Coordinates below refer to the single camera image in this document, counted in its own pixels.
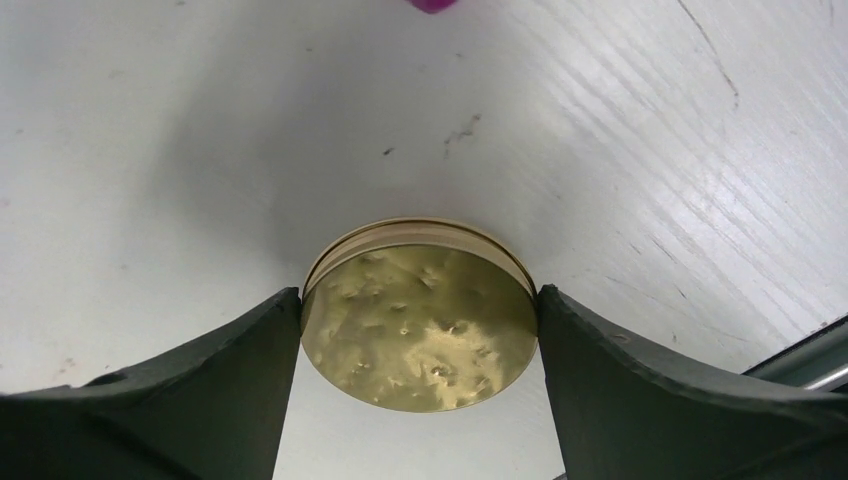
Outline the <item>purple plastic scoop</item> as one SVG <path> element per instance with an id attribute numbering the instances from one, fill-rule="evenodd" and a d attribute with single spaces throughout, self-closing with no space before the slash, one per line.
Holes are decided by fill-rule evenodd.
<path id="1" fill-rule="evenodd" d="M 437 14 L 456 4 L 457 0 L 409 0 L 409 3 L 424 13 Z"/>

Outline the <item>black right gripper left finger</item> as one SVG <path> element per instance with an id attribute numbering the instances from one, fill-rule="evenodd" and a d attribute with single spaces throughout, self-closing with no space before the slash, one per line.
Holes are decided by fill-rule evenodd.
<path id="1" fill-rule="evenodd" d="M 300 342 L 286 288 L 237 319 L 80 387 L 1 399 L 5 479 L 269 479 Z"/>

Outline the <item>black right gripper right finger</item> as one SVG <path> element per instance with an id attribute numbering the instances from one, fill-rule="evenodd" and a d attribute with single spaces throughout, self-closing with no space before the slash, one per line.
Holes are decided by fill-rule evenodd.
<path id="1" fill-rule="evenodd" d="M 734 374 L 552 285 L 539 346 L 570 479 L 843 479 L 847 398 Z"/>

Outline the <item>gold round lid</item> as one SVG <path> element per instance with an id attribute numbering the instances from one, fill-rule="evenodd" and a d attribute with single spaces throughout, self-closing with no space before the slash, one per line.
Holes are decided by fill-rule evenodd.
<path id="1" fill-rule="evenodd" d="M 513 384 L 536 349 L 537 290 L 502 243 L 441 218 L 362 226 L 316 259 L 301 344 L 333 386 L 368 404 L 434 413 Z"/>

